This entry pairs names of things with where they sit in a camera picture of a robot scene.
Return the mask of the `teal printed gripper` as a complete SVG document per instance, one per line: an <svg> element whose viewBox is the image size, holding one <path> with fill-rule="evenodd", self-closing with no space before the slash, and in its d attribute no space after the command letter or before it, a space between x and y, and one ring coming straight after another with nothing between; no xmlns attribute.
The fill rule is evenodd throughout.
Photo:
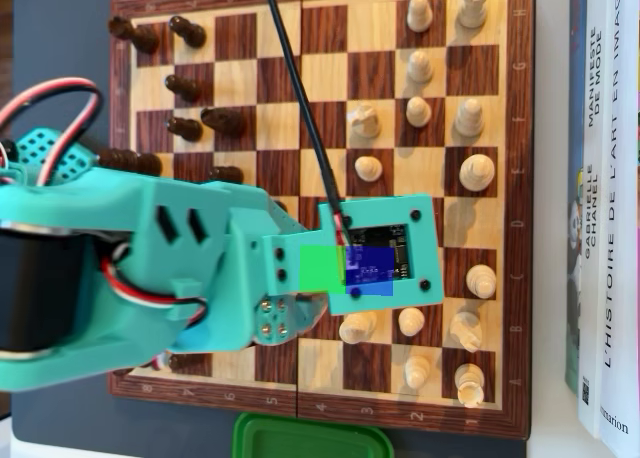
<svg viewBox="0 0 640 458"><path fill-rule="evenodd" d="M287 291L283 250L272 238L301 232L282 203L263 190L235 190L228 226L227 347L275 346L313 329L328 308L326 293Z"/></svg>

